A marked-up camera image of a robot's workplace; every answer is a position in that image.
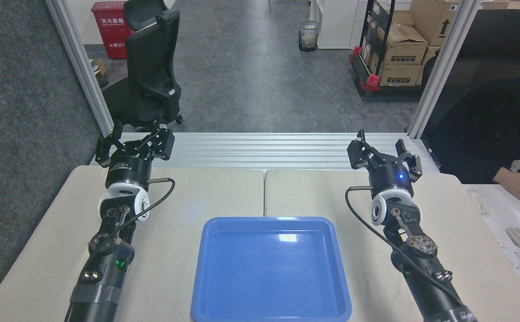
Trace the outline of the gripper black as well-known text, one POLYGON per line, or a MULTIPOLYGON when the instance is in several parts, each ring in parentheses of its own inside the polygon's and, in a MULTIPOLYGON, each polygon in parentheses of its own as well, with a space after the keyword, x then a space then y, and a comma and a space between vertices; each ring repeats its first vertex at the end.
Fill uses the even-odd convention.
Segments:
POLYGON ((395 143, 395 149, 397 156, 391 165, 386 165, 390 156, 370 146, 365 140, 364 130, 360 130, 357 138, 347 147, 352 169, 369 169, 372 196, 391 188, 403 188, 414 196, 411 182, 416 182, 423 175, 419 155, 407 151, 403 139, 395 143))
POLYGON ((151 177, 152 161, 160 158, 170 159, 175 137, 167 128, 157 128, 138 141, 133 141, 133 156, 127 155, 126 147, 119 139, 123 132, 123 123, 114 121, 111 134, 97 141, 95 161, 103 168, 109 167, 105 183, 130 181, 137 185, 147 185, 151 177), (111 146, 116 151, 109 156, 111 146))

